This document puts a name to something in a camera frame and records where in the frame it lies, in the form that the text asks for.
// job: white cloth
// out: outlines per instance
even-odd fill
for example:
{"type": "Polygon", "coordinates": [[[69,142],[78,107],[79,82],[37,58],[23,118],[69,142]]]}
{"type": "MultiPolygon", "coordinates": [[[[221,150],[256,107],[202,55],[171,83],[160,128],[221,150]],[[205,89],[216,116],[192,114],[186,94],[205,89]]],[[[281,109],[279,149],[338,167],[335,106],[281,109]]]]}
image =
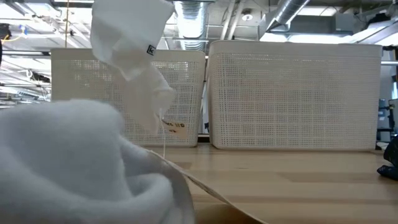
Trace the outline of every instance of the white cloth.
{"type": "Polygon", "coordinates": [[[181,173],[88,100],[0,111],[0,223],[194,223],[181,173]]]}
{"type": "Polygon", "coordinates": [[[93,54],[126,79],[132,98],[124,104],[134,108],[132,117],[154,134],[157,114],[163,117],[174,99],[173,89],[152,64],[173,11],[173,4],[164,0],[96,0],[93,5],[93,54]]]}

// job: ceiling pipe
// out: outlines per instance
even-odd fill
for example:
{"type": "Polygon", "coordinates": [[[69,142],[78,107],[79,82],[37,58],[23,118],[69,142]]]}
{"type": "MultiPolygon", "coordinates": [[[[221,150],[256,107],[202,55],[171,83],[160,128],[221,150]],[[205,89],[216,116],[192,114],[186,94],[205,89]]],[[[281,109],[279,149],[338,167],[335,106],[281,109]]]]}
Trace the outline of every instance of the ceiling pipe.
{"type": "Polygon", "coordinates": [[[231,25],[231,28],[230,28],[230,30],[229,30],[228,40],[232,40],[232,37],[233,37],[233,35],[234,35],[234,33],[235,33],[236,25],[238,24],[240,15],[242,14],[243,7],[244,7],[244,3],[245,3],[245,2],[246,2],[246,0],[241,0],[241,1],[239,2],[238,9],[236,10],[236,14],[235,14],[234,21],[233,21],[233,23],[232,23],[232,25],[231,25]]]}
{"type": "Polygon", "coordinates": [[[181,48],[204,51],[205,43],[194,41],[194,39],[200,39],[205,35],[208,3],[176,1],[174,5],[178,15],[177,25],[180,38],[193,39],[192,41],[181,41],[181,48]]]}
{"type": "Polygon", "coordinates": [[[381,65],[398,67],[398,61],[381,61],[381,65]]]}
{"type": "Polygon", "coordinates": [[[268,23],[266,32],[290,23],[309,2],[310,0],[280,0],[275,10],[275,16],[272,21],[268,23]]]}
{"type": "MultiPolygon", "coordinates": [[[[5,83],[0,83],[0,87],[19,87],[19,88],[27,88],[27,87],[32,87],[32,88],[51,88],[50,84],[46,85],[35,85],[35,84],[5,84],[5,83]]],[[[31,96],[39,96],[39,95],[32,95],[31,93],[24,93],[24,92],[19,92],[20,94],[23,95],[31,95],[31,96]]]]}
{"type": "Polygon", "coordinates": [[[225,22],[224,22],[224,25],[223,25],[223,31],[221,33],[220,40],[224,40],[225,39],[226,32],[228,31],[229,22],[231,22],[232,13],[234,11],[235,2],[236,2],[236,0],[231,0],[231,2],[229,3],[228,14],[226,16],[226,19],[225,19],[225,22]]]}

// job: wooden tabletop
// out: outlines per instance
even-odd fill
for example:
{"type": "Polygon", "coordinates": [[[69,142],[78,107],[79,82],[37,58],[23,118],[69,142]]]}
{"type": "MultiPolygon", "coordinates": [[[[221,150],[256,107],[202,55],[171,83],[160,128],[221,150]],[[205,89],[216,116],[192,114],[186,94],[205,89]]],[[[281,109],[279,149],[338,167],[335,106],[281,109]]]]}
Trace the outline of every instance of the wooden tabletop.
{"type": "MultiPolygon", "coordinates": [[[[372,152],[167,147],[166,158],[269,224],[397,224],[398,182],[372,152]]],[[[255,223],[189,183],[198,223],[255,223]]]]}

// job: mesh basket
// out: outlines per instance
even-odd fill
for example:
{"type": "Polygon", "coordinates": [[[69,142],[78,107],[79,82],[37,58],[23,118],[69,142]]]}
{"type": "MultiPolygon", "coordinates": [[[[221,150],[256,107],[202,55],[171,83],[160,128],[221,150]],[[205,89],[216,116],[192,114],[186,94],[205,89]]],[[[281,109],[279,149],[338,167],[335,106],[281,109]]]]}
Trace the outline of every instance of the mesh basket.
{"type": "MultiPolygon", "coordinates": [[[[124,96],[114,82],[112,68],[99,62],[90,49],[54,49],[52,58],[52,99],[87,98],[100,100],[118,109],[125,120],[124,135],[141,146],[163,145],[162,129],[158,135],[141,128],[123,105],[124,96]]],[[[166,133],[166,145],[193,147],[197,145],[201,96],[205,75],[205,56],[201,52],[158,50],[153,64],[176,91],[165,120],[183,123],[187,139],[166,133]]]]}
{"type": "Polygon", "coordinates": [[[208,62],[219,149],[374,149],[381,47],[217,41],[208,62]]]}

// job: white plastic basket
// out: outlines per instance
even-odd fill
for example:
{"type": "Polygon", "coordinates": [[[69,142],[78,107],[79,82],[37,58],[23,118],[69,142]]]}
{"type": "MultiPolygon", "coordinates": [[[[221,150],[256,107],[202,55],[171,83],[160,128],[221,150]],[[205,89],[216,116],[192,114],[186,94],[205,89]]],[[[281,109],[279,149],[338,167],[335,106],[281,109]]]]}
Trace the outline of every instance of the white plastic basket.
{"type": "MultiPolygon", "coordinates": [[[[153,135],[130,117],[123,105],[129,96],[120,94],[114,82],[113,73],[117,71],[95,59],[91,49],[54,49],[51,58],[53,100],[88,98],[109,103],[123,115],[124,135],[129,140],[141,146],[163,145],[161,128],[158,135],[153,135]]],[[[205,75],[204,53],[158,50],[153,64],[176,91],[165,120],[183,123],[187,127],[187,139],[180,139],[166,130],[166,145],[196,146],[205,75]]]]}
{"type": "Polygon", "coordinates": [[[208,62],[219,149],[374,149],[381,47],[217,41],[208,62]]]}

